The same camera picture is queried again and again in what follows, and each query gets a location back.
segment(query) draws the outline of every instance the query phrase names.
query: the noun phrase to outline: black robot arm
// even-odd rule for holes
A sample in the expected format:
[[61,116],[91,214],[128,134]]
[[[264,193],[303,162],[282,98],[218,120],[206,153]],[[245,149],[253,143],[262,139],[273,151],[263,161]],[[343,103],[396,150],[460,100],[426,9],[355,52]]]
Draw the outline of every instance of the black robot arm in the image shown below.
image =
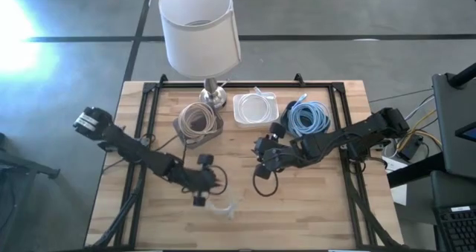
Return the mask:
[[209,193],[212,188],[220,186],[215,173],[209,167],[213,163],[213,156],[201,155],[199,163],[202,168],[188,169],[184,167],[182,159],[168,153],[151,151],[139,140],[128,136],[113,124],[112,116],[102,109],[87,107],[73,126],[81,135],[91,140],[100,140],[98,146],[102,149],[108,151],[115,148],[129,163],[145,164],[157,176],[180,184],[183,190]]
[[369,156],[370,147],[385,138],[401,138],[408,130],[408,124],[398,109],[385,108],[362,122],[331,133],[304,135],[291,140],[290,146],[286,146],[277,142],[284,136],[286,129],[273,123],[270,128],[272,135],[259,138],[254,147],[254,153],[261,163],[256,175],[268,179],[271,172],[316,164],[339,146],[346,146],[350,160],[362,161]]

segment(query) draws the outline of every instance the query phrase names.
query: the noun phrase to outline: floor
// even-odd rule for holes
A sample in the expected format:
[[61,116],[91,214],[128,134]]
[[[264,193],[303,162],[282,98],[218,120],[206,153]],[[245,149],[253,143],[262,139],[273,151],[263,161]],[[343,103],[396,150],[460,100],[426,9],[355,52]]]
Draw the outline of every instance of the floor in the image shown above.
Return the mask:
[[[55,42],[68,41],[59,36],[160,36],[158,0],[150,1],[147,22],[138,27],[143,5],[144,0],[0,0],[0,132],[16,154],[61,168],[57,180],[37,178],[8,251],[83,245],[104,159],[71,126],[85,106],[114,114],[129,78],[185,79],[168,64],[162,42]],[[364,80],[374,111],[392,106],[407,114],[431,92],[379,99],[430,88],[431,75],[475,62],[475,0],[234,0],[234,6],[240,35],[328,38],[241,42],[242,63],[224,79],[290,80],[301,73],[308,80]],[[393,40],[352,41],[354,35]],[[25,37],[43,42],[15,41]],[[136,51],[134,67],[130,61],[128,67]],[[433,108],[426,106],[411,122]],[[438,135],[437,124],[428,131]],[[411,208],[397,207],[405,243],[434,248],[432,227],[416,223]]]

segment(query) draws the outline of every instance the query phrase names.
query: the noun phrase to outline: wooden tabletop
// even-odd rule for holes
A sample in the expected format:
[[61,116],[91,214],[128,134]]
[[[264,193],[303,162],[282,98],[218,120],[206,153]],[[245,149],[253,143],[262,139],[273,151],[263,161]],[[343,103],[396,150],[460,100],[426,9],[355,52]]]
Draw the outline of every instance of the wooden tabletop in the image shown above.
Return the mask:
[[[343,82],[352,121],[355,123],[367,118],[370,107],[364,83],[359,80]],[[133,135],[135,131],[143,84],[144,82],[126,82],[123,86],[115,123],[125,126],[125,132],[129,135]],[[225,193],[211,196],[209,200],[217,207],[226,207],[230,201],[237,202],[234,219],[228,220],[205,208],[194,207],[191,194],[181,193],[180,186],[169,184],[148,171],[136,248],[355,248],[337,149],[319,164],[303,169],[287,168],[278,174],[280,184],[277,193],[269,198],[259,196],[251,183],[257,164],[251,149],[254,147],[253,142],[267,134],[268,129],[241,129],[234,122],[233,96],[250,93],[252,89],[227,88],[226,91],[228,104],[220,111],[225,121],[223,133],[196,149],[189,149],[185,165],[198,168],[196,160],[199,154],[215,155],[214,163],[225,169],[229,185]],[[318,100],[330,106],[328,91],[323,88],[264,88],[262,91],[272,91],[277,95],[280,112],[290,101],[304,93],[308,94],[307,100]],[[153,148],[176,135],[172,127],[173,120],[185,106],[197,101],[198,93],[196,88],[161,89],[154,128],[157,141],[152,144]],[[340,99],[337,98],[337,101],[341,111]],[[146,131],[148,112],[145,117],[143,132]],[[288,143],[288,140],[289,138],[285,138],[280,142]],[[181,156],[183,148],[180,140],[175,139],[163,151]],[[119,155],[108,154],[105,166],[118,159]],[[98,240],[118,214],[126,171],[127,163],[124,162],[108,169],[100,179],[86,244]],[[218,178],[221,177],[221,173],[218,172],[217,175]],[[371,210],[385,230],[402,243],[384,167],[379,162],[368,161],[364,178]],[[269,181],[258,178],[257,186],[263,192],[269,192],[274,186],[273,182],[273,178]],[[129,236],[130,220],[129,215],[123,239],[125,242]],[[365,236],[362,216],[360,222]]]

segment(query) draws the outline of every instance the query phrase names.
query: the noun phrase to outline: lamp base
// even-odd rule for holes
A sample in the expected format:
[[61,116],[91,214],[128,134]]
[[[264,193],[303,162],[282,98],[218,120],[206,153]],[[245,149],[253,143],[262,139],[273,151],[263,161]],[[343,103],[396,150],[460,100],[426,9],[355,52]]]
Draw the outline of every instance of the lamp base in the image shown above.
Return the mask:
[[216,88],[214,93],[210,93],[204,88],[200,92],[200,101],[211,105],[215,110],[220,110],[226,104],[226,92],[220,86]]

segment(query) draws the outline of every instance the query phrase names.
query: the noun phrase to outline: keyboard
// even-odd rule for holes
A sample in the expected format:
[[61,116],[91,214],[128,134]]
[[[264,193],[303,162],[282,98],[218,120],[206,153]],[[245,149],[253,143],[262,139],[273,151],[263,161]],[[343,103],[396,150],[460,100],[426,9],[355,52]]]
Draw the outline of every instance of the keyboard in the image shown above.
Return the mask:
[[476,205],[434,210],[447,251],[476,251]]

